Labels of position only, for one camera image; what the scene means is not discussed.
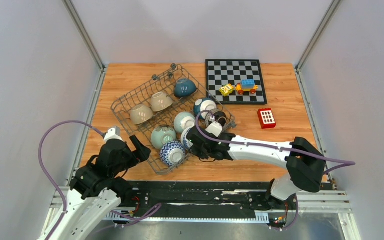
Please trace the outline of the red toy brick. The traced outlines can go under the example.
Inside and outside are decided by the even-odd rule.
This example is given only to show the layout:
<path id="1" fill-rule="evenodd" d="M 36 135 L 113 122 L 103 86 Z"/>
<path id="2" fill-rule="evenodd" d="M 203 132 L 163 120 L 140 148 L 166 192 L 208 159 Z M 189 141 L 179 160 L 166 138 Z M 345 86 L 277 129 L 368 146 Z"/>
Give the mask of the red toy brick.
<path id="1" fill-rule="evenodd" d="M 277 123 L 271 108 L 258 109 L 257 116 L 262 129 L 271 129 L 276 127 Z"/>

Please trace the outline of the light teal checked bowl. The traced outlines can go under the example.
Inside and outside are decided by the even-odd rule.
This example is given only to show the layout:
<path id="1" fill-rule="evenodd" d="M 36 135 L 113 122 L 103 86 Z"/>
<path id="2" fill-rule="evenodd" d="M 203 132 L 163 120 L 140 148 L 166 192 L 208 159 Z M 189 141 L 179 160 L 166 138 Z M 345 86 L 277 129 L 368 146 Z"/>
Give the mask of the light teal checked bowl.
<path id="1" fill-rule="evenodd" d="M 174 119 L 174 129 L 177 133 L 182 134 L 189 127 L 195 126 L 195 116 L 190 112 L 180 112 Z"/>

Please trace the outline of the teal white bowl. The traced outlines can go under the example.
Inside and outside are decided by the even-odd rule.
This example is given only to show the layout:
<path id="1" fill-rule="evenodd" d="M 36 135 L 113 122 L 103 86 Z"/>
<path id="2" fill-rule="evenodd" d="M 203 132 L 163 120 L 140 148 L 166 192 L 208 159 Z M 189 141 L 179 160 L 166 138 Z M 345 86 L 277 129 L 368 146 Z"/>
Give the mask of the teal white bowl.
<path id="1" fill-rule="evenodd" d="M 210 111 L 216 108 L 217 108 L 217 105 L 212 99 L 208 97 L 203 97 L 203 98 L 199 98 L 194 102 L 193 113 L 195 116 L 197 116 L 202 111 L 205 111 L 205 110 Z"/>

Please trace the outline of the grey wire dish rack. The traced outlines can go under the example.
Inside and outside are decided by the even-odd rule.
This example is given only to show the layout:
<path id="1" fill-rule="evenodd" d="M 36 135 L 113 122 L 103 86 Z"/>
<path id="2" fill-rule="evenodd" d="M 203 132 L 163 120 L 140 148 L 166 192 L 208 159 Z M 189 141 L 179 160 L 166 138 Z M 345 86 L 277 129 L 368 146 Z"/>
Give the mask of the grey wire dish rack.
<path id="1" fill-rule="evenodd" d="M 191 96 L 177 98 L 174 95 L 175 84 L 177 80 L 183 78 L 192 80 L 197 90 Z M 144 123 L 134 124 L 130 118 L 133 108 L 140 104 L 150 107 L 152 95 L 158 92 L 168 94 L 174 101 L 172 106 L 160 112 L 155 112 L 153 116 Z M 112 103 L 111 110 L 129 136 L 136 136 L 143 145 L 151 149 L 151 154 L 147 162 L 153 171 L 157 175 L 166 175 L 181 165 L 191 155 L 187 153 L 179 163 L 164 163 L 160 159 L 160 151 L 151 144 L 152 131 L 160 125 L 174 127 L 175 117 L 179 113 L 193 113 L 195 102 L 205 97 L 211 98 L 217 104 L 217 108 L 226 114 L 227 120 L 225 126 L 222 128 L 223 132 L 227 132 L 237 126 L 235 123 L 236 119 L 231 111 L 216 100 L 215 97 L 206 90 L 205 86 L 199 83 L 182 65 L 175 63 L 171 64 L 170 68 L 166 71 L 159 75 L 154 74 L 150 80 L 119 97 Z"/>

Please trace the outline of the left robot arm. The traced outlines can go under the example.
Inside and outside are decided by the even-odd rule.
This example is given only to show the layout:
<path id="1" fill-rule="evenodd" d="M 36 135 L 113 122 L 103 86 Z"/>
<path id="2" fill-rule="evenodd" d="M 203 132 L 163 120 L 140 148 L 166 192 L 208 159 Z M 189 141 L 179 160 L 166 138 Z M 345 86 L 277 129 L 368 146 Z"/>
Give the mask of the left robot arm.
<path id="1" fill-rule="evenodd" d="M 118 174 L 147 161 L 151 149 L 133 135 L 130 140 L 136 149 L 132 151 L 112 128 L 103 135 L 103 140 L 99 154 L 76 171 L 66 205 L 40 239 L 84 240 L 111 210 L 132 203 L 132 187 Z"/>

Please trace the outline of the beige bowl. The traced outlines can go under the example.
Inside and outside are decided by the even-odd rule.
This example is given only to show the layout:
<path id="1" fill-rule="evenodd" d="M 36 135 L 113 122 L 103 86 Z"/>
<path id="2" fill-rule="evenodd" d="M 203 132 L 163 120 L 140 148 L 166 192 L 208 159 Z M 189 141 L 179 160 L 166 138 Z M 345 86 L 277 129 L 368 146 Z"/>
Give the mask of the beige bowl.
<path id="1" fill-rule="evenodd" d="M 130 111 L 130 119 L 134 125 L 140 125 L 154 116 L 152 109 L 144 104 L 134 106 Z"/>
<path id="2" fill-rule="evenodd" d="M 159 91 L 151 96 L 150 105 L 154 112 L 160 112 L 169 108 L 174 101 L 172 98 L 163 91 Z"/>

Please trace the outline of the blue zigzag red bowl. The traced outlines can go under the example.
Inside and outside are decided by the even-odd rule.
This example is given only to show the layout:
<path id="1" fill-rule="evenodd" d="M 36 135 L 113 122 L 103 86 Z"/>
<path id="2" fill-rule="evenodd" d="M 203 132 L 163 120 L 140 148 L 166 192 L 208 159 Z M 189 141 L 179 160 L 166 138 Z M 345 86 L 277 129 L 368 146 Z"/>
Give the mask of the blue zigzag red bowl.
<path id="1" fill-rule="evenodd" d="M 159 151 L 161 161 L 168 167 L 178 164 L 185 156 L 185 148 L 179 141 L 167 142 Z"/>

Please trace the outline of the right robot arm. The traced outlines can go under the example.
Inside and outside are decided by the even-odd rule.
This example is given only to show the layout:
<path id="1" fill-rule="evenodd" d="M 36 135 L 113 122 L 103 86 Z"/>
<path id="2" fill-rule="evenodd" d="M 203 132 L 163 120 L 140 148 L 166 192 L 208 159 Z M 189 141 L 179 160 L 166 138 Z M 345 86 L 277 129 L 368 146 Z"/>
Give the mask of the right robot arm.
<path id="1" fill-rule="evenodd" d="M 266 204 L 272 209 L 278 209 L 299 191 L 317 193 L 321 189 L 326 162 L 303 137 L 295 137 L 292 142 L 268 142 L 229 132 L 216 136 L 194 126 L 182 133 L 180 141 L 200 159 L 253 160 L 286 169 L 285 175 L 272 181 L 265 195 Z"/>

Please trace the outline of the mint green flower bowl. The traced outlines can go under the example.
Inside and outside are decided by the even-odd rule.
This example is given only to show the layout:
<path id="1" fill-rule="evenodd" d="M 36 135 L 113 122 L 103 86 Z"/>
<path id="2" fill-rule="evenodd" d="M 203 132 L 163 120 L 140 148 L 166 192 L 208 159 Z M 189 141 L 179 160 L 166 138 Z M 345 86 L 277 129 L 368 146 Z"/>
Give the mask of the mint green flower bowl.
<path id="1" fill-rule="evenodd" d="M 157 126 L 151 133 L 151 144 L 157 150 L 160 150 L 166 143 L 176 140 L 175 129 L 166 124 Z"/>

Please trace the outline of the white blue floral bowl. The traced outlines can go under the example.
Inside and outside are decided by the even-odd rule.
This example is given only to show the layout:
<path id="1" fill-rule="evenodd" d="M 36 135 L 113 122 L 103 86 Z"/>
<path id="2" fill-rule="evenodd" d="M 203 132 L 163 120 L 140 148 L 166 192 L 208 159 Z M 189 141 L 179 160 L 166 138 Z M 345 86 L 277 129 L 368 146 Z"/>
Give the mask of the white blue floral bowl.
<path id="1" fill-rule="evenodd" d="M 193 126 L 191 127 L 187 127 L 183 133 L 181 134 L 181 137 L 180 137 L 180 142 L 182 143 L 183 147 L 187 150 L 187 151 L 190 151 L 191 147 L 193 146 L 193 143 L 187 139 L 187 134 L 189 133 L 189 131 L 193 128 Z"/>

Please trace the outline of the yellow toy block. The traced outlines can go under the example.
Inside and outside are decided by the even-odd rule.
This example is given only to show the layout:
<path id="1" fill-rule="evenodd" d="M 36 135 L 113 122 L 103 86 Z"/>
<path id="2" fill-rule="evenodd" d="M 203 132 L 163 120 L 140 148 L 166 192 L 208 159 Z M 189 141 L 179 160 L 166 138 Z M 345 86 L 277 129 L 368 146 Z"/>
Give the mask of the yellow toy block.
<path id="1" fill-rule="evenodd" d="M 233 91 L 235 91 L 235 89 L 236 89 L 236 88 L 235 88 L 234 85 L 228 83 L 228 84 L 226 84 L 226 85 L 221 86 L 221 87 L 219 88 L 219 92 L 221 93 L 221 95 L 222 95 L 223 97 L 226 97 L 226 96 L 230 95 Z"/>

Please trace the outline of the dark patterned bowl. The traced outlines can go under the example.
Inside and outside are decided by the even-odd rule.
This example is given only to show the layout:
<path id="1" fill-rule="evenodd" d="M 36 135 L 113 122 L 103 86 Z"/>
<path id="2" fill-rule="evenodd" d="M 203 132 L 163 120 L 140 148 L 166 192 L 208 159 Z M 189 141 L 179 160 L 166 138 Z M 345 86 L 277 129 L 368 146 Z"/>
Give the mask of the dark patterned bowl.
<path id="1" fill-rule="evenodd" d="M 210 112 L 206 113 L 205 126 L 209 127 L 213 122 L 217 122 L 224 127 L 228 122 L 227 115 L 217 108 L 211 109 Z"/>

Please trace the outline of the blue orange toy car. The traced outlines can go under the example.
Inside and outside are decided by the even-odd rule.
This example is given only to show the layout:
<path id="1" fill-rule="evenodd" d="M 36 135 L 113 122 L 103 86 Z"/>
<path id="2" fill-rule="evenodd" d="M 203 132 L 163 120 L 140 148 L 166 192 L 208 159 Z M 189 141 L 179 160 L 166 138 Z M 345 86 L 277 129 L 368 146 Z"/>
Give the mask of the blue orange toy car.
<path id="1" fill-rule="evenodd" d="M 258 86 L 255 83 L 254 79 L 242 79 L 236 86 L 235 90 L 239 95 L 243 95 L 245 92 L 250 94 L 255 94 L 258 89 Z"/>

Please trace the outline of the dark blue bowl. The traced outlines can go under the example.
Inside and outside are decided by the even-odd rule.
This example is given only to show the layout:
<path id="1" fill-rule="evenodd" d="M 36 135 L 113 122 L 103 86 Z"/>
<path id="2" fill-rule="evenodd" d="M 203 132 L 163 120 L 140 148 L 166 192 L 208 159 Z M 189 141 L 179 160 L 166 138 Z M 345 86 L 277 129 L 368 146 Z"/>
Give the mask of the dark blue bowl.
<path id="1" fill-rule="evenodd" d="M 183 98 L 192 95 L 197 90 L 196 84 L 189 78 L 180 78 L 175 82 L 174 96 Z"/>

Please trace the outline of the black white chessboard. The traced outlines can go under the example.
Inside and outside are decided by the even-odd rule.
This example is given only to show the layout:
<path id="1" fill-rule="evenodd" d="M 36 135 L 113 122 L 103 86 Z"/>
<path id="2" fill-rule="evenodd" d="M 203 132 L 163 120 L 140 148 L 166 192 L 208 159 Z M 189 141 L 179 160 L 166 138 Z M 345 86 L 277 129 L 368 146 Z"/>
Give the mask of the black white chessboard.
<path id="1" fill-rule="evenodd" d="M 205 61 L 206 96 L 227 105 L 266 105 L 268 103 L 261 63 L 258 59 L 207 59 Z M 224 96 L 220 88 L 230 84 L 236 87 L 243 80 L 254 80 L 254 93 L 237 90 Z"/>

